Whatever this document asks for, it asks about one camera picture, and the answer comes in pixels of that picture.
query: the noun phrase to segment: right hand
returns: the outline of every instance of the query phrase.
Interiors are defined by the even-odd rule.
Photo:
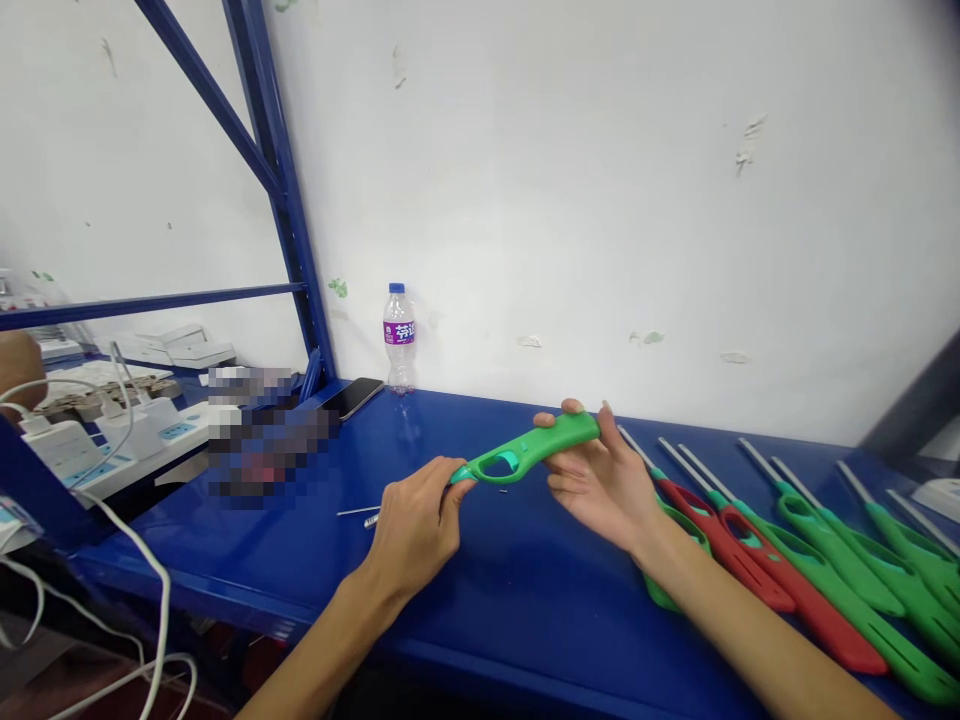
[[[565,413],[584,412],[573,399],[564,400]],[[537,413],[537,427],[553,427],[556,418]],[[600,439],[555,453],[544,460],[547,482],[557,501],[571,515],[622,550],[636,555],[666,517],[657,506],[653,482],[643,459],[627,445],[606,401],[597,415]]]

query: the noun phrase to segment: shelf beam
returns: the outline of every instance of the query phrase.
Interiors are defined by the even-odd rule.
[[[208,290],[206,292],[182,293],[180,295],[155,295],[153,297],[131,298],[129,300],[107,300],[96,303],[75,303],[73,305],[59,305],[57,307],[10,310],[8,312],[0,312],[0,331],[20,330],[22,328],[38,327],[40,325],[56,325],[64,322],[96,320],[97,318],[116,317],[117,315],[134,315],[141,312],[168,310],[170,308],[188,307],[190,305],[209,305],[210,303],[263,297],[264,295],[280,295],[282,293],[299,294],[303,291],[303,283],[283,283],[281,285],[258,285],[249,288]]]
[[[230,101],[200,59],[196,48],[180,27],[173,12],[163,0],[135,0],[135,2],[160,36],[160,40],[167,46],[167,50],[173,55],[184,75],[200,93],[200,97],[210,108],[210,112],[213,113],[224,132],[233,141],[240,155],[247,161],[247,165],[253,170],[253,174],[257,176],[270,199],[280,207],[286,207],[286,194],[277,174],[270,168],[263,153],[253,142],[250,133],[247,132]]]

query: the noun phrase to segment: plastic bottle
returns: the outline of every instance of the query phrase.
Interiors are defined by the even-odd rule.
[[[390,283],[390,298],[383,310],[383,341],[390,358],[387,385],[390,392],[406,395],[413,392],[413,348],[416,323],[413,306],[407,300],[403,283]]]

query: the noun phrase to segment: blue table surface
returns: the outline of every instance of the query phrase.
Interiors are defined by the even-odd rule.
[[[301,408],[315,407],[337,387]],[[225,508],[208,492],[215,478],[207,471],[133,526],[170,569],[175,605],[228,614],[220,619],[296,640],[373,537],[363,529],[369,514],[336,517],[337,511],[379,504],[387,483],[436,455],[476,457],[529,430],[533,415],[544,409],[550,408],[384,392],[340,428],[327,452],[297,471],[284,497],[265,500],[264,509]],[[738,433],[621,422],[673,480],[699,492],[660,449],[659,436],[685,443],[755,511],[784,524],[773,514],[776,492],[736,445]],[[909,480],[859,451],[747,437],[764,455],[783,459],[842,519],[876,539],[835,462],[846,460],[878,497],[882,488],[912,489]],[[684,617],[653,604],[630,559],[553,500],[545,468],[507,490],[481,484],[471,493],[461,512],[460,551],[404,610],[379,650],[618,717],[765,714]],[[158,597],[155,576],[119,533],[83,549],[76,560],[100,582]],[[952,716],[915,700],[891,679],[861,679],[905,718]]]

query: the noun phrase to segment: white device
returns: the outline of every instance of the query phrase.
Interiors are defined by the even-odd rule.
[[[122,418],[122,430],[126,430],[126,418]],[[66,480],[71,475],[89,470],[103,458],[83,425],[73,420],[50,425],[32,432],[29,421],[21,423],[26,430],[23,441],[29,445],[57,480]]]
[[[141,402],[136,409],[150,418],[154,432],[160,433],[169,427],[180,424],[180,412],[170,398],[154,398]]]
[[[150,417],[139,408],[133,409],[133,427],[125,411],[108,417],[106,414],[96,419],[97,427],[103,437],[113,447],[118,447],[124,436],[129,438],[123,443],[123,452],[134,460],[145,460],[163,450],[163,440],[157,435],[157,429]]]
[[[960,523],[960,480],[957,478],[928,480],[910,497],[945,518]]]

